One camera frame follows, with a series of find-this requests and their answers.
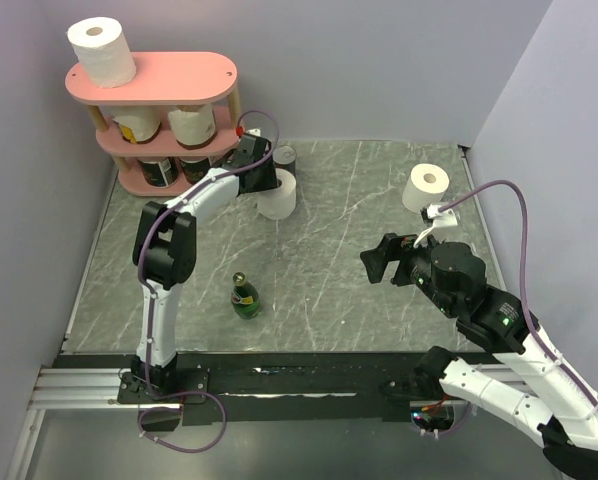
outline glass bottle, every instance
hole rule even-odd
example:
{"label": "glass bottle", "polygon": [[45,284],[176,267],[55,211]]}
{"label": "glass bottle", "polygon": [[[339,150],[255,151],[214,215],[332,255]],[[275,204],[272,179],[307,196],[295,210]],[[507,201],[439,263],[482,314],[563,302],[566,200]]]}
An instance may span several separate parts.
{"label": "glass bottle", "polygon": [[256,317],[261,311],[257,289],[246,280],[246,276],[241,272],[232,276],[232,283],[234,287],[230,301],[237,315],[245,319]]}

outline pink shelf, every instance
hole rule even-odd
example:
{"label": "pink shelf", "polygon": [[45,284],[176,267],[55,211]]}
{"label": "pink shelf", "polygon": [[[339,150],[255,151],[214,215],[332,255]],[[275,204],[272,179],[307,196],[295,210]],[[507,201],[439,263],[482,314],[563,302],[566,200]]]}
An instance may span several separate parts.
{"label": "pink shelf", "polygon": [[181,171],[179,162],[175,162],[177,164],[177,171],[179,172],[175,183],[169,187],[160,188],[153,187],[146,182],[136,158],[127,158],[126,161],[130,165],[130,171],[119,171],[119,183],[133,195],[137,195],[138,197],[176,197],[191,187]]}
{"label": "pink shelf", "polygon": [[239,137],[230,123],[228,108],[215,106],[214,110],[217,135],[209,145],[202,148],[187,150],[179,145],[165,114],[161,121],[161,130],[151,142],[143,144],[126,142],[110,119],[108,119],[110,128],[107,131],[97,131],[97,141],[106,152],[118,157],[213,157],[223,155],[239,143]]}
{"label": "pink shelf", "polygon": [[137,75],[126,85],[93,85],[80,63],[66,75],[66,88],[87,105],[199,105],[228,95],[237,67],[212,52],[134,52]]}

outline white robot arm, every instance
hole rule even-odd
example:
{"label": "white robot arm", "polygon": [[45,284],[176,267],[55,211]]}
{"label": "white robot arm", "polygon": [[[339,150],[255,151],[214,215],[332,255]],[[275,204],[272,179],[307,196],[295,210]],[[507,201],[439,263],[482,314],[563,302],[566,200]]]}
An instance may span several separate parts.
{"label": "white robot arm", "polygon": [[211,168],[203,181],[165,204],[142,211],[133,262],[143,290],[143,325],[131,372],[148,390],[172,391],[176,381],[175,321],[182,284],[196,262],[197,224],[238,195],[277,188],[271,142],[252,133]]}
{"label": "white robot arm", "polygon": [[[211,168],[208,171],[208,178],[221,177],[227,173],[224,168]],[[212,213],[221,205],[230,202],[239,195],[239,177],[230,175],[209,183],[202,188],[194,197],[194,200],[187,201],[189,192],[173,198],[165,203],[167,208],[183,203],[183,207],[177,208],[179,215],[187,214],[196,218],[196,224],[206,221]],[[142,362],[147,361],[148,323],[151,315],[150,304],[154,302],[152,309],[153,326],[150,341],[152,352],[150,364],[164,367],[168,365],[177,353],[175,348],[175,322],[179,307],[179,296],[181,294],[181,283],[177,283],[166,289],[158,281],[147,279],[148,285],[142,285],[143,290],[143,324],[137,356]]]}
{"label": "white robot arm", "polygon": [[488,377],[440,347],[415,368],[419,390],[429,398],[465,399],[528,435],[570,477],[598,479],[598,392],[563,358],[536,317],[524,313],[522,301],[486,283],[485,263],[468,245],[439,243],[430,235],[457,224],[450,206],[433,205],[422,216],[431,224],[424,235],[388,233],[377,248],[361,253],[370,283],[381,281],[389,262],[399,261],[391,283],[419,288],[456,319],[460,333],[509,366],[537,396]]}

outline table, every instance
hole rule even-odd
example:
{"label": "table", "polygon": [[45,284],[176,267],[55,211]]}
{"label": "table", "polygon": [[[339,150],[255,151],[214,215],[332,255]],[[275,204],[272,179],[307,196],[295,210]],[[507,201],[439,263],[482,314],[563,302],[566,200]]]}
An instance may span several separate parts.
{"label": "table", "polygon": [[[359,253],[386,232],[419,233],[418,214],[401,204],[412,167],[446,170],[444,200],[470,190],[461,150],[443,144],[383,141],[290,142],[298,155],[297,208],[282,221],[257,214],[244,195],[198,228],[195,271],[183,287],[176,345],[181,351],[479,350],[412,287],[388,279],[370,285]],[[146,198],[114,187],[85,273],[65,352],[132,352],[141,333],[142,295],[131,253]],[[449,237],[469,244],[500,286],[487,232],[474,200],[458,208]],[[261,294],[262,313],[232,310],[232,274],[245,272]]]}

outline bottle label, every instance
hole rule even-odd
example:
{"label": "bottle label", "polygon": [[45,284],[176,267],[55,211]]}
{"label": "bottle label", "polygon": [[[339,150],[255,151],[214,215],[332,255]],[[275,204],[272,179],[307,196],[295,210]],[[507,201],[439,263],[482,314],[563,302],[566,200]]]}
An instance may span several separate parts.
{"label": "bottle label", "polygon": [[248,295],[247,297],[241,297],[238,293],[232,292],[232,303],[237,303],[240,305],[252,305],[254,299],[252,295]]}
{"label": "bottle label", "polygon": [[126,127],[125,125],[119,125],[119,130],[121,130],[121,134],[128,140],[130,143],[137,143],[137,139],[135,138],[135,134],[131,128]]}
{"label": "bottle label", "polygon": [[163,173],[164,177],[166,176],[166,172],[168,172],[168,170],[170,170],[170,157],[166,157],[165,160],[162,160],[161,162],[159,162],[159,170],[161,170],[161,173]]}

